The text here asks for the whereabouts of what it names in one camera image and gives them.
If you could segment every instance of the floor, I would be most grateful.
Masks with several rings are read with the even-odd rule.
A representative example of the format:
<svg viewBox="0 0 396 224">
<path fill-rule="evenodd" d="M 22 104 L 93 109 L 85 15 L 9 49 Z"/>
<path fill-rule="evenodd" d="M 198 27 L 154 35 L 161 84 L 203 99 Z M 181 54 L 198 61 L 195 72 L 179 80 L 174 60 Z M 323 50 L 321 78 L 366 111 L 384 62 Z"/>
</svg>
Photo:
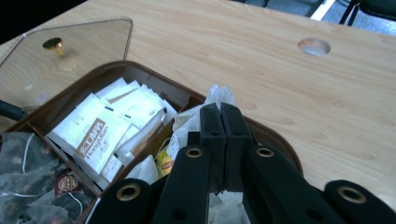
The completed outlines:
<svg viewBox="0 0 396 224">
<path fill-rule="evenodd" d="M 262 0 L 249 0 L 252 5 L 254 2 Z M 322 0 L 269 0 L 267 8 L 287 12 L 290 14 L 311 17 L 315 10 L 320 6 Z M 322 21 L 338 23 L 341 20 L 345 10 L 347 0 L 336 0 L 330 10 L 323 17 Z M 369 16 L 359 12 L 353 27 L 369 30 L 385 35 L 396 35 L 396 21 L 388 21 L 377 17 Z"/>
</svg>

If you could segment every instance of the brass screw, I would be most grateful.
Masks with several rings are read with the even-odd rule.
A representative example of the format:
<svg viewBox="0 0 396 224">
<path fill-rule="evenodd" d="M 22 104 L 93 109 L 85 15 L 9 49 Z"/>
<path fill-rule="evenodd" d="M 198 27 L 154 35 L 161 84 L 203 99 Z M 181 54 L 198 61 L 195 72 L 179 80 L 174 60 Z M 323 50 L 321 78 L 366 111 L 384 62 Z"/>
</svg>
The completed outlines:
<svg viewBox="0 0 396 224">
<path fill-rule="evenodd" d="M 55 38 L 47 40 L 43 44 L 43 48 L 48 49 L 48 50 L 53 50 L 59 56 L 64 56 L 64 52 L 61 49 L 63 43 L 64 42 L 62 41 L 62 39 L 60 37 L 55 37 Z"/>
</svg>

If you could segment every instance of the wooden table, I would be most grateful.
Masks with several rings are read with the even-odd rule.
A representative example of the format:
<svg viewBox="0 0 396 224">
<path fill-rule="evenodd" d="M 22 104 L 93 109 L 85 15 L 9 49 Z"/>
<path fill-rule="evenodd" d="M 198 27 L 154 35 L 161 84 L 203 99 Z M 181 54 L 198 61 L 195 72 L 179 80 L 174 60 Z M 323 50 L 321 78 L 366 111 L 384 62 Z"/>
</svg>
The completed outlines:
<svg viewBox="0 0 396 224">
<path fill-rule="evenodd" d="M 228 86 L 310 184 L 347 179 L 396 210 L 396 37 L 224 0 L 91 0 L 40 27 L 119 16 L 134 21 L 128 60 L 201 94 Z M 331 51 L 302 53 L 308 37 Z"/>
</svg>

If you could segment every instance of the brown tray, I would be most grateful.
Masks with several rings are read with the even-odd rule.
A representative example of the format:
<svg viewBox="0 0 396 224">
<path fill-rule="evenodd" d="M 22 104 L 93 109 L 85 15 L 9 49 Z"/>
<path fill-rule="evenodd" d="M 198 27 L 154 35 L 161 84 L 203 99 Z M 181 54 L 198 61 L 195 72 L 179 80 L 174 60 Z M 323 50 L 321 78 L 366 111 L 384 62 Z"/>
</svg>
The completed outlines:
<svg viewBox="0 0 396 224">
<path fill-rule="evenodd" d="M 83 180 L 84 184 L 98 196 L 101 197 L 107 189 L 101 191 L 93 182 L 82 172 L 82 170 L 66 156 L 66 154 L 53 144 L 45 135 L 49 133 L 55 126 L 61 122 L 82 100 L 91 92 L 97 92 L 107 86 L 116 79 L 123 77 L 125 81 L 138 81 L 140 84 L 146 84 L 152 88 L 163 99 L 171 104 L 175 110 L 183 111 L 204 102 L 205 97 L 195 91 L 176 83 L 169 78 L 163 77 L 154 71 L 133 62 L 114 62 L 101 65 L 93 69 L 86 76 L 69 86 L 67 89 L 46 102 L 32 114 L 20 120 L 17 124 L 7 130 L 7 132 L 34 132 L 58 154 L 58 156 Z M 268 144 L 271 147 L 279 148 L 287 160 L 298 170 L 303 173 L 300 161 L 290 146 L 290 144 L 275 131 L 260 125 L 252 119 L 245 118 L 248 127 L 254 133 L 257 141 L 262 144 Z M 151 137 L 148 145 L 134 158 L 127 167 L 120 170 L 115 177 L 114 182 L 122 180 L 127 174 L 147 155 L 155 156 L 160 148 L 163 140 L 172 134 L 172 124 L 168 124 L 163 129 Z M 89 212 L 92 210 L 90 206 L 78 219 L 78 222 L 85 220 Z"/>
</svg>

